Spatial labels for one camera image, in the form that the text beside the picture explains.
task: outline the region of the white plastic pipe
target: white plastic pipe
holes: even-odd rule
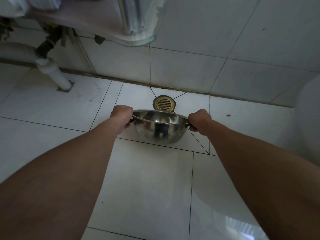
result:
[[[36,56],[36,49],[27,44],[7,42],[0,44],[0,57],[7,57],[12,54],[23,57],[24,60],[30,59],[36,62],[38,69],[51,77],[51,79],[64,91],[69,91],[72,84],[65,78],[60,71],[58,64],[52,58],[42,59]]]

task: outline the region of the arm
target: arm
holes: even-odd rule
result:
[[[320,239],[320,169],[284,149],[189,115],[191,131],[209,138],[238,193],[274,239]]]
[[[116,136],[132,108],[118,105],[90,132],[37,157],[0,185],[0,239],[81,239]]]

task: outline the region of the bowl rim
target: bowl rim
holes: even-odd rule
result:
[[[132,117],[135,118],[135,119],[138,119],[138,120],[142,120],[142,121],[146,121],[146,122],[152,122],[152,123],[156,123],[156,124],[162,124],[162,125],[190,125],[190,122],[188,123],[184,123],[184,124],[169,124],[169,123],[163,123],[163,122],[155,122],[155,121],[151,121],[151,120],[146,120],[146,119],[143,119],[143,118],[140,118],[140,117],[137,117],[134,115],[134,112],[145,112],[145,111],[159,111],[159,112],[163,112],[163,113],[168,113],[168,114],[174,114],[174,115],[177,115],[177,116],[180,116],[184,119],[187,119],[189,121],[189,119],[186,117],[186,116],[183,116],[183,115],[180,115],[180,114],[177,114],[177,113],[173,113],[173,112],[170,112],[170,111],[166,111],[166,110],[158,110],[158,109],[136,109],[133,111],[132,113]]]

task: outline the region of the bowl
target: bowl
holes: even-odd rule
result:
[[[142,139],[162,145],[178,142],[190,125],[187,117],[166,110],[134,110],[132,117]]]

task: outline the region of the drain grate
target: drain grate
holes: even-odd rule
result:
[[[169,96],[161,95],[154,99],[153,107],[154,109],[162,109],[173,112],[174,108],[176,107],[176,102]]]

